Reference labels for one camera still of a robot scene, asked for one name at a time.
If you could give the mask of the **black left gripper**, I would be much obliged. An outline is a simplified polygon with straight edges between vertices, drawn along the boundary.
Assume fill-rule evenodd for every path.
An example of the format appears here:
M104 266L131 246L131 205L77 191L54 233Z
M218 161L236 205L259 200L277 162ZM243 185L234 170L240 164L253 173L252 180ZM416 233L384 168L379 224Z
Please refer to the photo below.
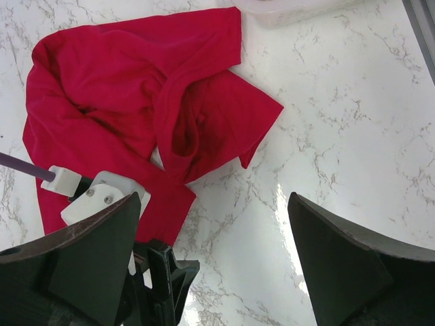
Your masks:
M126 275L115 324L178 325L200 262L177 260L159 240L136 242L133 258L137 272Z

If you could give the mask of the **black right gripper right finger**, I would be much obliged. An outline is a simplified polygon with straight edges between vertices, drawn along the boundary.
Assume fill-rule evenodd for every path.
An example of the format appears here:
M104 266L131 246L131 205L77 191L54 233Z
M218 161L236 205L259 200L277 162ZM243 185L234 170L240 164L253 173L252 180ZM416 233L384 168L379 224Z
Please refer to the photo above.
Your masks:
M318 325L434 324L434 250L365 228L295 192L288 214Z

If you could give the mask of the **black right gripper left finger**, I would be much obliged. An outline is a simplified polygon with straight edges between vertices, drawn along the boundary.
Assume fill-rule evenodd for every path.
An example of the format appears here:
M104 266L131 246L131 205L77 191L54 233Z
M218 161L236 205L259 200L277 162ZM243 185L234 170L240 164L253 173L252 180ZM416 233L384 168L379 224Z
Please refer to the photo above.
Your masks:
M139 222L134 193L55 233L1 252L2 325L121 325Z

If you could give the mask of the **crimson red t shirt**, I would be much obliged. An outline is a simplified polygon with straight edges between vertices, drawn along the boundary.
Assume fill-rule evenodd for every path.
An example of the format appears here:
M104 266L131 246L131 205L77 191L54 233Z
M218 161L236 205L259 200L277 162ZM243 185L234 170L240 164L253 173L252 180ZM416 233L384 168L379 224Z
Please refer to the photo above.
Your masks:
M174 244L188 184L238 158L247 167L283 107L234 74L235 7L65 29L33 49L23 142L31 160L102 170L151 195L136 239Z

